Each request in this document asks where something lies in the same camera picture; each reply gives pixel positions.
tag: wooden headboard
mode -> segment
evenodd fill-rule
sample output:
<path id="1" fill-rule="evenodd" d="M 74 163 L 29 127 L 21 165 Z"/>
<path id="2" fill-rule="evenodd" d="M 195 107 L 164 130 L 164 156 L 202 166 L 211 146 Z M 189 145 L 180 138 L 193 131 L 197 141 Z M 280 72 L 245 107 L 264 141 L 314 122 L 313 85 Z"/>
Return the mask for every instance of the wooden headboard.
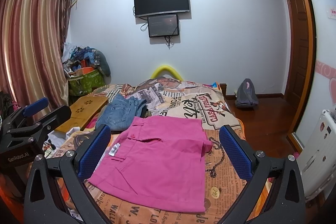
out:
<path id="1" fill-rule="evenodd" d="M 219 84 L 219 87 L 222 90 L 222 94 L 225 98 L 225 96 L 226 96 L 226 84 Z"/>

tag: striped curtain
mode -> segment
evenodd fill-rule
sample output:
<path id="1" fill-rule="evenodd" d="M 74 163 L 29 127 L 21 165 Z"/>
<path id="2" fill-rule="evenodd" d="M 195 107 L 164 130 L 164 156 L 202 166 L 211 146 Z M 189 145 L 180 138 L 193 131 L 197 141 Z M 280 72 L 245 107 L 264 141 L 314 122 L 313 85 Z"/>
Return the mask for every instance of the striped curtain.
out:
<path id="1" fill-rule="evenodd" d="M 61 56 L 63 56 L 64 43 L 68 35 L 68 27 L 70 21 L 70 11 L 71 11 L 71 1 L 72 0 L 60 0 L 60 15 L 59 15 L 59 32 L 60 32 L 60 48 Z"/>
<path id="2" fill-rule="evenodd" d="M 61 0 L 0 0 L 0 90 L 19 106 L 42 98 L 48 109 L 68 104 L 61 62 Z"/>

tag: bag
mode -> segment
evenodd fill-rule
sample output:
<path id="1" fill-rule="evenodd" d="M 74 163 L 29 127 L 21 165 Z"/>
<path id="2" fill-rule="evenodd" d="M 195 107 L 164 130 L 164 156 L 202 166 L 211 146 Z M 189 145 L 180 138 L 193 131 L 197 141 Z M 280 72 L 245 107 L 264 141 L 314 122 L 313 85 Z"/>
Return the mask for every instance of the bag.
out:
<path id="1" fill-rule="evenodd" d="M 14 112 L 14 104 L 9 94 L 0 91 L 0 115 L 2 119 L 6 119 Z"/>
<path id="2" fill-rule="evenodd" d="M 74 96 L 87 95 L 95 89 L 105 85 L 104 78 L 97 69 L 85 75 L 68 79 L 68 83 L 69 94 Z"/>
<path id="3" fill-rule="evenodd" d="M 257 106 L 259 103 L 251 79 L 246 78 L 237 90 L 235 105 L 237 108 Z"/>

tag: baseboard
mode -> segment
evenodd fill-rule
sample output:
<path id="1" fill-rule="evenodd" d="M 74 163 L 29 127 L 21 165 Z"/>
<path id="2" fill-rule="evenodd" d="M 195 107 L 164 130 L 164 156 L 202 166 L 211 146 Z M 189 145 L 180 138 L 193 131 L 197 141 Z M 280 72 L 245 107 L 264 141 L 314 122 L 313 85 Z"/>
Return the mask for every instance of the baseboard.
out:
<path id="1" fill-rule="evenodd" d="M 265 93 L 265 94 L 256 94 L 258 99 L 262 98 L 283 98 L 284 95 L 282 93 Z M 226 95 L 225 96 L 226 100 L 235 100 L 236 96 L 235 95 Z"/>
<path id="2" fill-rule="evenodd" d="M 265 94 L 257 94 L 257 98 L 283 98 L 284 95 L 282 93 L 265 93 Z"/>
<path id="3" fill-rule="evenodd" d="M 225 95 L 226 100 L 235 100 L 236 96 L 235 95 Z"/>

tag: screw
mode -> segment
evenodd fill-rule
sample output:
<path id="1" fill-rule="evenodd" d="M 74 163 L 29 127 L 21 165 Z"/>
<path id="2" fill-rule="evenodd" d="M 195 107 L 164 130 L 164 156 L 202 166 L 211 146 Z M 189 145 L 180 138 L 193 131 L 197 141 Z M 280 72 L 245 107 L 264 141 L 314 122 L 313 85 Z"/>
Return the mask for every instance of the screw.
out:
<path id="1" fill-rule="evenodd" d="M 261 151 L 261 150 L 258 150 L 256 153 L 255 153 L 259 158 L 263 158 L 265 156 L 265 152 L 264 151 Z"/>
<path id="2" fill-rule="evenodd" d="M 290 161 L 295 161 L 295 157 L 294 157 L 293 155 L 288 155 L 288 159 L 289 159 Z"/>
<path id="3" fill-rule="evenodd" d="M 35 157 L 35 160 L 41 160 L 43 158 L 43 155 L 42 154 L 39 154 Z"/>
<path id="4" fill-rule="evenodd" d="M 67 157 L 72 157 L 73 155 L 75 154 L 74 150 L 68 150 L 66 153 L 65 153 L 65 156 Z"/>

